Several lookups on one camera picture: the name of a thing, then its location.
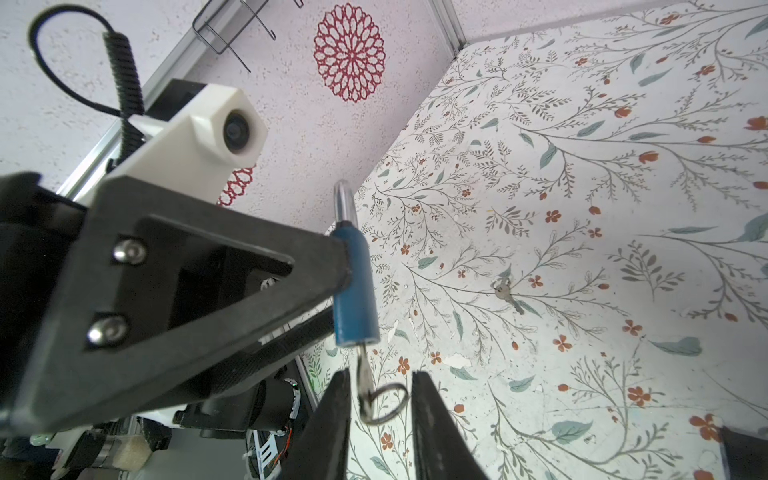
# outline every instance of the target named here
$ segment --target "textured wall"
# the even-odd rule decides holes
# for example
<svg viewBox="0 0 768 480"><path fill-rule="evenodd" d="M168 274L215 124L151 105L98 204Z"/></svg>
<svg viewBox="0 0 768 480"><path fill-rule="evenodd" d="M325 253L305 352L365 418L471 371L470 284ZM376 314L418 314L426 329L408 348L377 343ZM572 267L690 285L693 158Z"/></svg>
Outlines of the textured wall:
<svg viewBox="0 0 768 480"><path fill-rule="evenodd" d="M567 25L578 19L597 18L617 10L631 12L662 0L452 0L468 41L493 38L510 31Z"/></svg>
<svg viewBox="0 0 768 480"><path fill-rule="evenodd" d="M71 100L35 63L27 46L29 22L41 10L61 2L0 2L0 174L42 172L43 184L56 188L96 145L114 119ZM190 28L201 0L78 0L100 12L134 49L142 83ZM84 15L60 15L40 35L48 64L75 91L117 107L101 26Z"/></svg>
<svg viewBox="0 0 768 480"><path fill-rule="evenodd" d="M333 221L333 184L362 183L451 61L425 2L356 2L379 27L383 46L373 55L386 57L383 73L374 68L375 91L345 101L324 84L314 57L318 24L334 5L271 2L261 18L277 40L254 22L234 43L253 73L226 52L204 57L190 74L245 90L270 129L258 166L233 177L232 193L222 196L236 210L324 231Z"/></svg>

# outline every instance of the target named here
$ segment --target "leaf pattern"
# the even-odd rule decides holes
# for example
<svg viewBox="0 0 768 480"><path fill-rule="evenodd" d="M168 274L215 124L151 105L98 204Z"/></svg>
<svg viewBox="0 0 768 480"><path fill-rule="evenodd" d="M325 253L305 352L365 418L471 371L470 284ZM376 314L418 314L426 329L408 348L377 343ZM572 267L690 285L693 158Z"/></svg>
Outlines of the leaf pattern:
<svg viewBox="0 0 768 480"><path fill-rule="evenodd" d="M363 182L374 382L429 372L489 478L724 478L717 429L768 431L766 17L470 44ZM315 393L335 348L302 355ZM411 415L353 409L347 477L416 478Z"/></svg>

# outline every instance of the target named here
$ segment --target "black coiled cable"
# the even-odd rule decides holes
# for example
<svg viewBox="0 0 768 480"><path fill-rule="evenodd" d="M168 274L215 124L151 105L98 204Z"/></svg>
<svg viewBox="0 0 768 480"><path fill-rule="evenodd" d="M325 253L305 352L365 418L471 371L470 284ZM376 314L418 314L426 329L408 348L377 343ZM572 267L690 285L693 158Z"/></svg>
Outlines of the black coiled cable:
<svg viewBox="0 0 768 480"><path fill-rule="evenodd" d="M48 67L48 64L45 63L38 46L40 28L42 28L43 24L51 18L66 12L88 15L98 20L107 29L104 33L104 46L107 49L107 56L109 57L109 65L112 69L114 83L118 87L120 110L90 101L78 94L62 82ZM42 69L43 73L45 73L45 75L65 94L97 111L121 118L122 142L120 156L117 159L110 160L108 171L118 166L144 144L144 135L133 125L128 123L128 118L130 118L131 115L144 114L144 97L141 95L141 83L139 83L139 75L136 71L136 63L134 62L134 55L131 51L131 43L128 41L128 37L116 32L104 17L89 8L80 5L57 5L43 11L40 15L35 17L35 20L29 25L28 41L32 53L35 54L35 60L38 62L38 65L40 65L40 69Z"/></svg>

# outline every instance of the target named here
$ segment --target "silver screw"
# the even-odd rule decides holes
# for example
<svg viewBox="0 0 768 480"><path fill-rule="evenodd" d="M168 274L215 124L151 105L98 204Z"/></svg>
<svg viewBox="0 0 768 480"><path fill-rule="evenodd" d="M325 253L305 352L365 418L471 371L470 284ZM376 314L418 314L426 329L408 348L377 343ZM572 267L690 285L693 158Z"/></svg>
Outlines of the silver screw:
<svg viewBox="0 0 768 480"><path fill-rule="evenodd" d="M88 330L88 341L93 346L109 346L122 341L128 334L128 321L113 315L98 319Z"/></svg>
<svg viewBox="0 0 768 480"><path fill-rule="evenodd" d="M147 259L147 248L142 242L129 238L114 246L112 257L120 263L139 265Z"/></svg>

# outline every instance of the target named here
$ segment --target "red mandala pattern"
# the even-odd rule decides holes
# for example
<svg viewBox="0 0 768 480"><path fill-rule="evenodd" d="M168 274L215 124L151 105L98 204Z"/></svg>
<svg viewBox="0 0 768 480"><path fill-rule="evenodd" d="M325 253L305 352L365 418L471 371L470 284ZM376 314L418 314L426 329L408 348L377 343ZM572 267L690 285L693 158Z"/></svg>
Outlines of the red mandala pattern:
<svg viewBox="0 0 768 480"><path fill-rule="evenodd" d="M245 187L253 181L253 168L235 170L227 180L227 186L219 195L216 205L229 207L239 196L245 194Z"/></svg>
<svg viewBox="0 0 768 480"><path fill-rule="evenodd" d="M360 7L337 5L317 24L317 71L345 101L357 102L376 91L385 58L379 27Z"/></svg>

